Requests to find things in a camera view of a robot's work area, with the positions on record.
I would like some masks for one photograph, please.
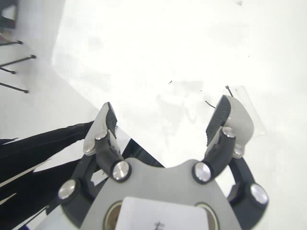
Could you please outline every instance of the gray gripper base plate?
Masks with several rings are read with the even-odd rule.
[[[220,230],[241,229],[216,181],[202,185],[194,180],[192,168],[196,160],[173,168],[151,167],[135,158],[126,161],[132,168],[131,176],[123,183],[109,178],[91,206],[81,230],[102,230],[103,218],[110,206],[127,196],[191,206],[204,202],[215,212]]]

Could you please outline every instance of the white label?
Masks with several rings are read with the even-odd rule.
[[[116,230],[208,230],[202,208],[148,199],[126,197]]]

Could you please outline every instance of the black cable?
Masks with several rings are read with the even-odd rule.
[[[231,91],[230,91],[229,86],[226,86],[225,88],[226,88],[226,89],[228,89],[228,91],[229,91],[230,95],[233,97],[233,95],[232,95],[232,93],[231,93]]]
[[[207,104],[209,104],[207,101],[205,101]],[[211,107],[213,107],[214,109],[215,109],[215,107],[213,106],[213,105],[211,105],[211,104],[209,104]]]

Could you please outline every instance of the silver screw cap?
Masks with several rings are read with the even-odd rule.
[[[95,141],[86,141],[83,145],[83,152],[86,155],[93,155],[93,152],[95,150]]]
[[[102,129],[101,132],[95,135],[96,140],[103,139],[108,134],[107,130]]]
[[[266,193],[266,191],[264,190],[264,188],[262,188],[259,184],[257,183],[253,183],[250,186],[250,193],[252,194],[252,196],[255,198],[255,200],[257,202],[259,202],[260,204],[265,205],[268,201],[269,201],[269,196]]]
[[[129,164],[125,161],[117,163],[113,169],[113,177],[115,180],[123,180],[129,173]]]
[[[66,199],[68,198],[76,189],[76,181],[71,179],[66,181],[58,192],[58,197],[60,199]]]
[[[203,162],[196,163],[194,171],[196,177],[203,182],[207,182],[211,178],[211,171]]]
[[[222,131],[227,137],[234,138],[236,136],[232,128],[228,126],[223,127]]]

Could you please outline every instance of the black chair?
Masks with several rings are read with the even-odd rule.
[[[23,43],[21,41],[8,42],[8,43],[0,44],[0,46],[14,45],[14,44],[22,45]],[[18,62],[21,62],[21,61],[24,61],[24,60],[28,60],[28,59],[31,59],[31,58],[36,58],[36,56],[35,55],[30,55],[29,57],[25,57],[25,58],[22,58],[22,59],[18,59],[18,60],[14,60],[14,61],[11,61],[11,62],[7,62],[7,63],[4,63],[4,64],[1,64],[0,65],[0,70],[5,71],[5,72],[9,72],[12,75],[15,75],[16,74],[15,71],[11,71],[11,70],[5,69],[3,67],[11,65],[11,64],[14,64],[14,63],[18,63]],[[1,83],[1,82],[0,82],[0,85],[4,86],[4,87],[7,87],[7,88],[10,88],[10,89],[13,89],[13,90],[22,91],[24,93],[29,93],[28,90],[23,90],[23,89],[20,89],[20,88],[16,88],[14,86],[11,86],[11,85],[8,85],[8,84],[4,84],[4,83]]]

